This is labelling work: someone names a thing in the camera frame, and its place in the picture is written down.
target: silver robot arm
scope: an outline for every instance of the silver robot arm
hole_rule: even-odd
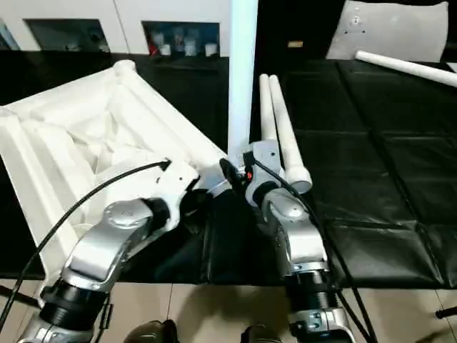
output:
[[[277,267],[286,284],[289,326],[299,342],[355,343],[344,308],[338,305],[327,253],[309,210],[254,161],[281,173],[278,142],[258,141],[245,154],[251,181],[246,199],[259,207],[274,237]]]
[[[158,181],[157,196],[115,202],[74,247],[61,278],[41,295],[19,343],[89,343],[94,322],[125,263],[179,223],[179,204],[198,174],[172,163]]]

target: white pvc pipe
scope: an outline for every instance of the white pvc pipe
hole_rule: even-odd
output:
[[[228,76],[228,158],[243,164],[249,144],[258,0],[232,0]]]
[[[422,66],[417,63],[402,61],[401,59],[392,59],[369,52],[357,51],[356,59],[361,61],[377,64],[386,68],[402,71],[403,73],[423,77],[424,79],[447,84],[452,87],[457,87],[457,74],[449,71],[431,68],[429,66]]]
[[[260,125],[262,139],[278,140],[276,124],[274,122],[273,103],[271,102],[270,81],[268,75],[262,74],[259,78],[260,85]]]
[[[270,76],[270,90],[276,125],[278,125],[279,144],[283,155],[286,180],[297,191],[307,192],[313,186],[313,182],[309,171],[303,165],[291,119],[288,116],[286,102],[276,75]]]

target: black cable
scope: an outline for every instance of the black cable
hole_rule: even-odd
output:
[[[124,177],[127,177],[129,175],[141,172],[141,171],[146,170],[146,169],[154,168],[156,166],[159,166],[159,167],[162,167],[162,168],[166,168],[169,164],[170,164],[169,161],[155,162],[155,163],[146,164],[144,166],[139,166],[137,168],[133,168],[132,170],[126,171],[126,172],[124,172],[124,173],[122,173],[120,175],[117,175],[117,176],[113,177],[112,179],[107,180],[104,183],[98,185],[97,187],[92,189],[89,193],[87,193],[84,197],[80,198],[80,200],[78,200],[72,207],[70,207],[70,209],[62,216],[62,218],[60,218],[57,221],[57,223],[51,228],[51,230],[48,232],[48,234],[43,238],[43,240],[40,242],[40,244],[36,248],[34,254],[30,257],[30,259],[27,262],[26,266],[22,269],[22,272],[20,273],[20,275],[19,275],[19,277],[18,277],[18,279],[17,279],[17,281],[16,281],[16,283],[15,283],[13,289],[12,289],[11,296],[8,298],[8,301],[6,302],[5,307],[3,308],[3,311],[1,313],[1,316],[0,316],[0,332],[3,330],[3,327],[4,327],[5,322],[6,322],[6,318],[8,317],[8,314],[11,311],[11,308],[13,306],[14,299],[16,298],[16,295],[19,292],[19,288],[21,287],[22,282],[24,281],[26,273],[29,270],[32,262],[35,260],[35,258],[37,258],[39,256],[41,250],[43,250],[43,248],[51,240],[53,235],[55,235],[55,233],[57,232],[59,227],[71,216],[71,214],[73,214],[73,212],[76,209],[78,209],[78,207],[80,207],[84,202],[86,202],[88,199],[90,199],[93,195],[95,195],[96,193],[98,193],[102,189],[106,188],[110,184],[113,184],[114,182],[117,182],[120,179],[123,179]]]
[[[105,304],[103,306],[103,312],[100,317],[99,333],[94,340],[94,343],[99,343],[103,333],[109,328],[109,322],[111,321],[111,315],[113,314],[113,305],[111,304],[111,295],[108,293]]]
[[[340,263],[341,268],[343,269],[343,272],[344,272],[344,274],[346,276],[346,279],[348,281],[349,287],[352,289],[352,292],[354,293],[354,297],[356,298],[357,305],[358,305],[358,307],[360,308],[360,310],[362,312],[363,320],[365,321],[366,327],[368,329],[369,335],[367,335],[367,336],[369,336],[371,338],[370,341],[367,340],[367,342],[378,343],[378,339],[376,338],[376,333],[374,331],[373,324],[371,323],[371,320],[370,320],[370,317],[368,315],[368,312],[366,311],[365,304],[363,303],[362,297],[361,297],[360,293],[358,292],[357,287],[355,286],[352,274],[349,271],[349,268],[348,268],[346,262],[344,261],[343,256],[341,255],[340,251],[336,247],[336,245],[333,242],[332,238],[330,237],[330,235],[326,231],[325,227],[320,223],[319,218],[317,217],[317,215],[314,212],[313,208],[311,206],[309,206],[307,201],[301,196],[301,194],[296,189],[294,189],[285,179],[280,177],[276,172],[274,172],[273,170],[269,169],[266,165],[262,164],[260,161],[257,161],[256,159],[254,159],[254,164],[258,165],[265,172],[267,172],[272,177],[277,179],[288,192],[290,192],[292,195],[294,195],[298,200],[303,202],[303,204],[306,206],[306,208],[309,211],[309,214],[311,215],[312,218],[314,218],[314,221],[316,222],[317,227],[321,230],[321,232],[325,236],[325,240],[328,242],[328,244],[329,244],[329,246],[331,248],[331,251],[335,254],[338,262]],[[352,320],[356,323],[356,326],[359,329],[363,328],[363,326],[361,325],[360,321],[357,319],[356,316],[354,318],[352,318]],[[365,336],[365,334],[364,334],[364,333],[366,333],[365,329],[363,331],[361,330],[361,333],[363,334],[363,336],[365,338],[367,338]]]
[[[362,333],[363,338],[367,342],[372,342],[373,341],[372,338],[370,337],[368,332],[365,330],[365,327],[363,327],[363,325],[360,322],[360,320],[358,320],[357,314],[354,312],[354,310],[352,309],[351,305],[348,303],[348,301],[344,297],[343,292],[341,290],[338,290],[338,291],[336,291],[336,295],[340,299],[344,309],[348,312],[349,317],[352,318],[352,321],[357,326],[357,329],[360,331],[360,333]]]

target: cabinet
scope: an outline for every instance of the cabinet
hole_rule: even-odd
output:
[[[192,39],[197,36],[200,46],[197,50],[204,49],[205,44],[215,43],[221,56],[229,55],[230,0],[114,1],[133,54],[151,54],[160,43],[167,44],[167,37],[179,40],[189,35]],[[173,45],[179,44],[179,41],[170,42],[172,50]]]
[[[21,50],[129,52],[112,0],[2,0],[0,14]]]

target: black table cover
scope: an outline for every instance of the black table cover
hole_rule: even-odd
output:
[[[227,59],[2,52],[0,104],[124,58],[226,149]],[[313,177],[316,210],[357,285],[457,287],[457,90],[358,61],[300,61],[276,69]],[[254,94],[253,139],[257,109]],[[3,166],[0,185],[0,277],[14,278],[34,243]],[[37,262],[28,277],[43,275]],[[281,284],[271,237],[233,192],[143,251],[122,280]]]

